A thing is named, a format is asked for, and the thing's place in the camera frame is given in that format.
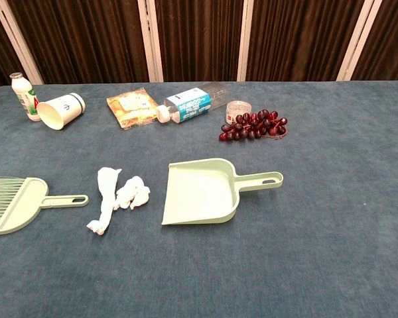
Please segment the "long white tissue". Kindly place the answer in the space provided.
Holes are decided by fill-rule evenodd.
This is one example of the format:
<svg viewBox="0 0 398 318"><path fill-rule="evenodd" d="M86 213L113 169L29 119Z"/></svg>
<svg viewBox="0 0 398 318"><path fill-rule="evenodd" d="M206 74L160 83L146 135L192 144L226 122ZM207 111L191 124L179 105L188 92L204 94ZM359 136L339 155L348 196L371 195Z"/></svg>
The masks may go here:
<svg viewBox="0 0 398 318"><path fill-rule="evenodd" d="M108 228L115 203L115 188L121 169L102 167L98 170L98 189L102 196L100 216L86 226L95 234L102 236Z"/></svg>

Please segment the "white yogurt drink bottle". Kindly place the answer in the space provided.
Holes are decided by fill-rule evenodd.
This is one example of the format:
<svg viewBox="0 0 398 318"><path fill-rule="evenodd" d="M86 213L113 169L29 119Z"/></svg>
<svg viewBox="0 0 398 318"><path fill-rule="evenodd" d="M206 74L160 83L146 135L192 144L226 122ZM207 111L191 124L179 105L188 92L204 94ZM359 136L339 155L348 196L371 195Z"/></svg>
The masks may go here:
<svg viewBox="0 0 398 318"><path fill-rule="evenodd" d="M37 112L38 98L30 81L21 72L12 73L9 77L11 78L11 87L27 117L34 122L41 121Z"/></svg>

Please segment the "yellow snack packet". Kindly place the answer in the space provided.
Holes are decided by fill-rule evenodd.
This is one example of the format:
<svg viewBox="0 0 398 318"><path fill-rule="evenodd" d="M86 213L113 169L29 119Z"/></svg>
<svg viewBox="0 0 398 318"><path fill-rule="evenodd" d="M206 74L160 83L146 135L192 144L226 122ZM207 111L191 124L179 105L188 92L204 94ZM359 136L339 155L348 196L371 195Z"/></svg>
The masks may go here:
<svg viewBox="0 0 398 318"><path fill-rule="evenodd" d="M156 101L142 87L106 99L123 130L148 125L157 119Z"/></svg>

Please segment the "white paper cup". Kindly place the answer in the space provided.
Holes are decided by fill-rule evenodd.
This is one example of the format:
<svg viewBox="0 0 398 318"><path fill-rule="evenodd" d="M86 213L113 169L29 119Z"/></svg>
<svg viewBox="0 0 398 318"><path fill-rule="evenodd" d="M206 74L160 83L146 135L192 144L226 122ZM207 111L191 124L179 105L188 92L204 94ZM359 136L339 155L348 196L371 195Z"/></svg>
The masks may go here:
<svg viewBox="0 0 398 318"><path fill-rule="evenodd" d="M86 110L84 100L77 93L69 93L37 104L41 121L51 129L61 130Z"/></svg>

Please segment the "mint green hand broom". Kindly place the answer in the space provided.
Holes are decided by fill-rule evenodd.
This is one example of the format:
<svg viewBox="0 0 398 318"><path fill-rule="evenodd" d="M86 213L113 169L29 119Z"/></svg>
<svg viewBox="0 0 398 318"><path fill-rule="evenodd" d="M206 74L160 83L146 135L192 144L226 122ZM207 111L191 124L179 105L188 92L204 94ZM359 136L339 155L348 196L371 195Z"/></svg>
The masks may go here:
<svg viewBox="0 0 398 318"><path fill-rule="evenodd" d="M83 207L87 195L49 195L40 178L0 177L0 235L27 226L42 209Z"/></svg>

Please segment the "mint green plastic dustpan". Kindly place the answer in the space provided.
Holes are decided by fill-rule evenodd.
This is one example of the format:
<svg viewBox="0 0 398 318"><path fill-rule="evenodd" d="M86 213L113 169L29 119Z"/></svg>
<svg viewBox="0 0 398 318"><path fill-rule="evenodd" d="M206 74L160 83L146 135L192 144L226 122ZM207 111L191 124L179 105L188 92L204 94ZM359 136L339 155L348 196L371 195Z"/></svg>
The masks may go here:
<svg viewBox="0 0 398 318"><path fill-rule="evenodd" d="M168 165L168 183L161 225L219 224L231 220L243 191L281 187L280 172L239 175L223 158Z"/></svg>

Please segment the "white partition frame post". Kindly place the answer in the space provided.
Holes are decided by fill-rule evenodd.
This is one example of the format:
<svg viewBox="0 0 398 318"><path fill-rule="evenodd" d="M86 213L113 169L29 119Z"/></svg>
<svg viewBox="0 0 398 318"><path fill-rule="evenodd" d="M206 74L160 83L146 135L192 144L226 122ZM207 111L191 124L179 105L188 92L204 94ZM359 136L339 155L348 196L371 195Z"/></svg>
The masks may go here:
<svg viewBox="0 0 398 318"><path fill-rule="evenodd" d="M350 81L383 0L364 0L336 81Z"/></svg>
<svg viewBox="0 0 398 318"><path fill-rule="evenodd" d="M0 22L28 80L33 85L43 85L43 78L7 0L0 0Z"/></svg>
<svg viewBox="0 0 398 318"><path fill-rule="evenodd" d="M137 0L150 82L164 82L155 0Z"/></svg>
<svg viewBox="0 0 398 318"><path fill-rule="evenodd" d="M239 57L237 64L237 79L236 79L237 81L246 80L253 8L254 8L254 0L243 0L241 34L239 41Z"/></svg>

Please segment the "red grape bunch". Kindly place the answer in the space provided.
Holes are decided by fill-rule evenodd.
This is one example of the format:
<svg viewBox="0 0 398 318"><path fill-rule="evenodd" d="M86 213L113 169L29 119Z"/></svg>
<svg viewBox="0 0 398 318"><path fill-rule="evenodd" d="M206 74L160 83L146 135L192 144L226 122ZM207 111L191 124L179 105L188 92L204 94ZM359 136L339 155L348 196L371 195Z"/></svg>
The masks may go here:
<svg viewBox="0 0 398 318"><path fill-rule="evenodd" d="M287 118L279 117L278 112L266 109L257 113L227 116L218 139L221 142L260 138L281 139L289 132L287 122Z"/></svg>

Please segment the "small clear plastic jar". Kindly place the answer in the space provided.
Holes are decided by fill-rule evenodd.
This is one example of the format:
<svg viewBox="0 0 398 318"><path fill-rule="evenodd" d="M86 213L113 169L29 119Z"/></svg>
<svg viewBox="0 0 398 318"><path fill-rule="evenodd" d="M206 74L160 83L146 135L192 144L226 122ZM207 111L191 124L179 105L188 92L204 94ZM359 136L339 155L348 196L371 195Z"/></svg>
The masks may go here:
<svg viewBox="0 0 398 318"><path fill-rule="evenodd" d="M232 124L238 115L251 113L251 104L246 101L230 101L226 106L226 123Z"/></svg>

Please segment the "blue felt table cover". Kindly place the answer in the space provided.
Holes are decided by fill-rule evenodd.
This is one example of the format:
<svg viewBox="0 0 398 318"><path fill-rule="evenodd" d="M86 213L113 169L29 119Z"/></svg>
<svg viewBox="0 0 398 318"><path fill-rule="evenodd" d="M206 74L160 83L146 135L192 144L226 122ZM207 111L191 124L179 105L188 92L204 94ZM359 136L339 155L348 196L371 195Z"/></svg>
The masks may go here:
<svg viewBox="0 0 398 318"><path fill-rule="evenodd" d="M41 211L0 236L0 318L398 317L398 81L229 83L277 111L288 135L220 142L224 108L181 124L122 130L106 99L137 84L41 85L86 112L61 131L27 119L0 87L0 176L40 177L77 209ZM161 225L168 165L225 158L278 171L221 225ZM102 236L98 170L139 176L146 204L113 210Z"/></svg>

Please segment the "clear water bottle blue label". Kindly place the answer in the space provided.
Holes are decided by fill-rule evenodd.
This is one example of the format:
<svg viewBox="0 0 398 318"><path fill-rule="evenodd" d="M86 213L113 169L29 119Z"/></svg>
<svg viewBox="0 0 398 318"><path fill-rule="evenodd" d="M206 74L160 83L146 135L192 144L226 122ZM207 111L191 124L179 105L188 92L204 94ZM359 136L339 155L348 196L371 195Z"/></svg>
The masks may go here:
<svg viewBox="0 0 398 318"><path fill-rule="evenodd" d="M211 82L167 97L156 108L160 123L181 123L225 105L229 90L222 83Z"/></svg>

